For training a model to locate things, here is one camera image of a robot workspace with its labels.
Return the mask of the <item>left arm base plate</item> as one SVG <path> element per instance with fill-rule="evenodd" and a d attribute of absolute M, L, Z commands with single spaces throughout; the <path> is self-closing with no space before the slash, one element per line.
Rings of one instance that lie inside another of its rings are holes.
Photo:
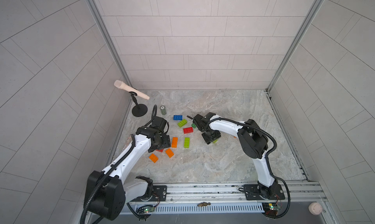
<path fill-rule="evenodd" d="M 167 186 L 153 186 L 153 191 L 149 198 L 135 198 L 132 202 L 165 202 L 167 196 Z"/>

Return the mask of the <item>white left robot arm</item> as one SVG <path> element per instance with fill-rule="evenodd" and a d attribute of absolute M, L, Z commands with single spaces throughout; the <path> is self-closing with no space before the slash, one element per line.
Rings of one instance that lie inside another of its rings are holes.
<path fill-rule="evenodd" d="M 89 175 L 81 224 L 86 222 L 88 212 L 99 216 L 95 223 L 104 218 L 113 221 L 125 204 L 136 198 L 148 199 L 152 196 L 153 181 L 150 178 L 138 176 L 128 184 L 125 180 L 143 154 L 171 147 L 168 130 L 166 119 L 152 117 L 131 135 L 131 143 L 110 165 Z"/>

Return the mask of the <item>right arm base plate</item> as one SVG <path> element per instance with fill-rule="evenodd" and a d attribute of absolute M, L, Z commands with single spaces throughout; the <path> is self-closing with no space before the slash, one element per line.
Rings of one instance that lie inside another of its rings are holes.
<path fill-rule="evenodd" d="M 243 185 L 242 189 L 247 201 L 286 199 L 283 188 L 279 184 L 272 185 L 269 188 L 264 185 L 247 184 Z"/>

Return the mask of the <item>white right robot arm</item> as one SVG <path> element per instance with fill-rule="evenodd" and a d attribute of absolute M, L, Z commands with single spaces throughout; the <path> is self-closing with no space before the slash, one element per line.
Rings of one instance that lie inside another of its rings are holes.
<path fill-rule="evenodd" d="M 273 150 L 268 150 L 268 140 L 272 140 L 274 147 L 277 146 L 277 143 L 270 134 L 260 129 L 254 120 L 239 122 L 211 112 L 206 116 L 197 114 L 194 117 L 188 116 L 188 118 L 202 132 L 202 137 L 208 145 L 219 139 L 222 132 L 236 137 L 244 153 L 253 160 L 258 184 L 266 188 L 270 188 L 274 184 L 275 177 L 268 161 L 268 155 Z"/>

